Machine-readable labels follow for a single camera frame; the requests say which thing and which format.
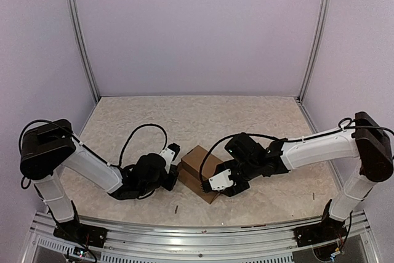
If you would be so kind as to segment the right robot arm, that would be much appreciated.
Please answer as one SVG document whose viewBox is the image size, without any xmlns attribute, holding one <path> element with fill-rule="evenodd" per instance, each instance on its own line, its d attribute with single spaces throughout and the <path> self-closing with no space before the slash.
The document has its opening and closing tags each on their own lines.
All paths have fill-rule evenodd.
<svg viewBox="0 0 394 263">
<path fill-rule="evenodd" d="M 224 162 L 222 180 L 217 188 L 227 196 L 249 188 L 259 177 L 287 174 L 291 170 L 322 161 L 358 158 L 359 167 L 346 181 L 340 193 L 328 202 L 323 221 L 315 227 L 315 236 L 329 240 L 351 211 L 362 202 L 375 184 L 393 175 L 393 155 L 389 130 L 379 126 L 366 112 L 345 118 L 335 129 L 298 139 L 272 141 L 263 148 L 246 133 L 234 136 L 225 146 L 232 156 Z"/>
</svg>

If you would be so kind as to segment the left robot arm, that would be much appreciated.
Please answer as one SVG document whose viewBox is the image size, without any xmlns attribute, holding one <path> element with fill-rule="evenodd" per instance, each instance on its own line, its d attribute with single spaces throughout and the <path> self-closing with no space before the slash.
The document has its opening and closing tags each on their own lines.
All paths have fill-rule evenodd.
<svg viewBox="0 0 394 263">
<path fill-rule="evenodd" d="M 40 194 L 58 228 L 73 241 L 86 236 L 74 203 L 57 174 L 68 168 L 94 183 L 116 200 L 142 200 L 162 187 L 171 191 L 179 172 L 174 163 L 181 148 L 165 143 L 159 153 L 142 155 L 135 164 L 111 164 L 84 144 L 67 119 L 36 119 L 21 131 L 18 140 L 20 171 Z"/>
</svg>

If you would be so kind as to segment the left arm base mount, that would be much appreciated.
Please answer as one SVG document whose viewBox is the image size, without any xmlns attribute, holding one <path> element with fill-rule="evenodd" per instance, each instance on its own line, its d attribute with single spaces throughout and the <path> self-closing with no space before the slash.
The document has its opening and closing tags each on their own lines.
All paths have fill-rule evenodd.
<svg viewBox="0 0 394 263">
<path fill-rule="evenodd" d="M 54 236 L 79 244 L 103 248 L 107 238 L 108 230 L 103 227 L 81 224 L 79 227 L 69 227 L 61 229 L 56 227 Z"/>
</svg>

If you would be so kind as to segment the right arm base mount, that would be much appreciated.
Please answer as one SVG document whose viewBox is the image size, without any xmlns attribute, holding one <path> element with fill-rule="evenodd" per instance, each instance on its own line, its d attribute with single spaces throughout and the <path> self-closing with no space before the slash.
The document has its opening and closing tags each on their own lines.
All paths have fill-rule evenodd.
<svg viewBox="0 0 394 263">
<path fill-rule="evenodd" d="M 319 222 L 294 229 L 298 247 L 316 245 L 338 237 L 344 238 L 346 235 L 347 229 L 344 222 Z"/>
</svg>

